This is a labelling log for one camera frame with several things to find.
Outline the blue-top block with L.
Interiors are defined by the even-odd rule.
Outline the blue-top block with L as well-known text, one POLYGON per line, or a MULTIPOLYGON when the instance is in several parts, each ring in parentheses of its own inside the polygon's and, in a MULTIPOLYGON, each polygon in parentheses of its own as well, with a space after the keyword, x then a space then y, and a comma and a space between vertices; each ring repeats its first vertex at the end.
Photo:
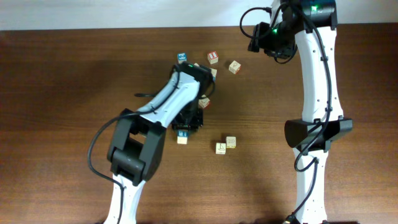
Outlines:
POLYGON ((178 130, 177 131, 177 144, 187 144, 188 142, 188 131, 178 130))

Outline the sailboat block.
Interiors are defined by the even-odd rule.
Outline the sailboat block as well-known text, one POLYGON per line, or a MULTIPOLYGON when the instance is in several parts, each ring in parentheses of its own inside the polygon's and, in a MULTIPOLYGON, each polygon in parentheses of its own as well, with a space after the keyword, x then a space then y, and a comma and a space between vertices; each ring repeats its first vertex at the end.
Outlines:
POLYGON ((218 142, 216 143, 216 149, 215 149, 216 154, 226 154, 226 144, 218 142))

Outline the yellow-edged block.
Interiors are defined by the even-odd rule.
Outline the yellow-edged block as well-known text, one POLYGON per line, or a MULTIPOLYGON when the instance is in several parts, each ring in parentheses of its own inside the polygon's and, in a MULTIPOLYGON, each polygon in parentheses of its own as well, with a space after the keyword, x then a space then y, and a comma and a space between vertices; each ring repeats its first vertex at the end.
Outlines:
POLYGON ((236 137, 235 136, 227 136, 226 137, 226 148, 234 149, 236 147, 236 137))

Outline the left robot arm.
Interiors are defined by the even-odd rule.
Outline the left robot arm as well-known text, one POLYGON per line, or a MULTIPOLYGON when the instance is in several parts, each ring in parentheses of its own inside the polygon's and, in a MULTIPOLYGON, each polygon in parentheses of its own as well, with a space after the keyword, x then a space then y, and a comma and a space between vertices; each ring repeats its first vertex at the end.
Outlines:
POLYGON ((106 223, 135 223, 142 190, 160 166, 168 127, 189 135, 203 126, 198 102, 215 82, 210 68, 183 62, 148 104, 119 115, 107 159, 113 195, 106 223))

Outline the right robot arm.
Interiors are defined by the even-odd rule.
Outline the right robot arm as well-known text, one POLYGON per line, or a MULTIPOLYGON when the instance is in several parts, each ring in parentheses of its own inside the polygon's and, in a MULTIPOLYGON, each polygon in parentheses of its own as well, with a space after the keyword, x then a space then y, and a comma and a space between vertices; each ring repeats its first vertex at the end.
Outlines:
POLYGON ((279 64, 299 54, 302 67, 302 116, 284 125, 297 174, 295 208, 284 221, 327 223, 324 189, 329 150, 333 141, 353 129, 352 119, 343 114, 336 84, 336 2, 275 0, 265 11, 270 21, 255 26, 248 36, 248 50, 263 50, 279 64))

